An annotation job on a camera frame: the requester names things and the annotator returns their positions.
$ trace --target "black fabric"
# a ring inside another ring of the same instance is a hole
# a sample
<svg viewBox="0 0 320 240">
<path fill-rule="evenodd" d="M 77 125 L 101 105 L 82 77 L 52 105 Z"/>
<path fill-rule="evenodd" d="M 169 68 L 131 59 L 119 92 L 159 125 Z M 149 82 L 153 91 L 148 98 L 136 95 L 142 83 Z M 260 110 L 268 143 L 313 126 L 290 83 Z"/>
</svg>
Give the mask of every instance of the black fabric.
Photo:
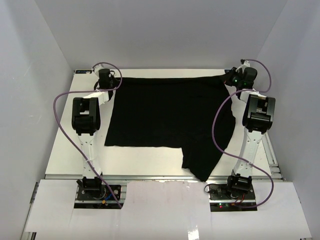
<svg viewBox="0 0 320 240">
<path fill-rule="evenodd" d="M 182 167 L 206 181 L 222 155 L 211 132 L 218 107 L 229 96 L 226 76 L 125 77 L 115 94 L 105 145 L 182 148 Z M 222 149 L 235 128 L 231 104 L 225 104 L 215 127 Z"/>
</svg>

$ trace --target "white wall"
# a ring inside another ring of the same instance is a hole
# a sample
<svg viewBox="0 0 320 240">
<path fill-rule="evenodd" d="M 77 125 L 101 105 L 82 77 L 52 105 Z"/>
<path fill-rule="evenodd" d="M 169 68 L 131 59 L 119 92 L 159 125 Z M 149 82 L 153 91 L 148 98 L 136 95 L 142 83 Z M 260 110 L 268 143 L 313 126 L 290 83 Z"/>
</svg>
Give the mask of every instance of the white wall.
<svg viewBox="0 0 320 240">
<path fill-rule="evenodd" d="M 34 0 L 0 5 L 0 239 L 17 240 L 56 136 L 52 103 L 72 70 Z"/>
<path fill-rule="evenodd" d="M 276 105 L 269 134 L 275 155 L 294 183 L 315 240 L 320 239 L 319 57 L 320 2 L 289 0 L 258 59 L 273 76 L 269 95 Z"/>
<path fill-rule="evenodd" d="M 70 66 L 224 68 L 256 58 L 287 0 L 35 0 Z"/>
</svg>

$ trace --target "black cloth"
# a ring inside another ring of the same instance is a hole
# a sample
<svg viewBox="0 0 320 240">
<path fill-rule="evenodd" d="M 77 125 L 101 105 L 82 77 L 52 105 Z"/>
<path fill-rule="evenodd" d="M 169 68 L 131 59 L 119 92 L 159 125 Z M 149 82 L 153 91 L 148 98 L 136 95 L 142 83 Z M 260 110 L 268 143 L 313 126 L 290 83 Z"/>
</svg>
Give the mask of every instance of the black cloth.
<svg viewBox="0 0 320 240">
<path fill-rule="evenodd" d="M 215 114 L 229 96 L 226 76 L 123 78 L 105 146 L 182 148 L 182 168 L 206 181 L 222 156 L 211 132 Z M 235 129 L 231 104 L 225 104 L 215 126 L 222 149 Z"/>
</svg>

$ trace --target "black t-shirt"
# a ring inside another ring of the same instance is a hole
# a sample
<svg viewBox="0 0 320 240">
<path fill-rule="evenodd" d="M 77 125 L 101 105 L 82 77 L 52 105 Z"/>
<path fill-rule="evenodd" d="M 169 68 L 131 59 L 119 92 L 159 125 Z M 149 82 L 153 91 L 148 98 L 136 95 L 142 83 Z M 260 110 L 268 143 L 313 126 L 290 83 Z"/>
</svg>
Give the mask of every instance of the black t-shirt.
<svg viewBox="0 0 320 240">
<path fill-rule="evenodd" d="M 105 145 L 182 148 L 182 168 L 206 181 L 222 156 L 212 140 L 212 123 L 229 96 L 226 76 L 123 78 Z M 231 100 L 225 104 L 215 126 L 222 149 L 227 148 L 235 128 L 231 104 Z"/>
</svg>

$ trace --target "gray wall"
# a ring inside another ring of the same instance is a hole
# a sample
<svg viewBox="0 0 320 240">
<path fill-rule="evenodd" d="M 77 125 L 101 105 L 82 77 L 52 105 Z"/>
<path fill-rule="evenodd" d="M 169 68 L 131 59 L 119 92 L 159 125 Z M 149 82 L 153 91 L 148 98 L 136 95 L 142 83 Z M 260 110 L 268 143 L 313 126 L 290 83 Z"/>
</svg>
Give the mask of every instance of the gray wall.
<svg viewBox="0 0 320 240">
<path fill-rule="evenodd" d="M 276 98 L 269 131 L 275 155 L 284 177 L 294 183 L 316 240 L 320 239 L 319 56 L 320 2 L 289 0 L 258 59 L 273 76 L 268 95 Z"/>
<path fill-rule="evenodd" d="M 73 69 L 224 68 L 256 58 L 287 0 L 35 0 Z"/>
<path fill-rule="evenodd" d="M 56 135 L 52 103 L 72 70 L 34 0 L 0 5 L 0 239 L 17 240 Z"/>
</svg>

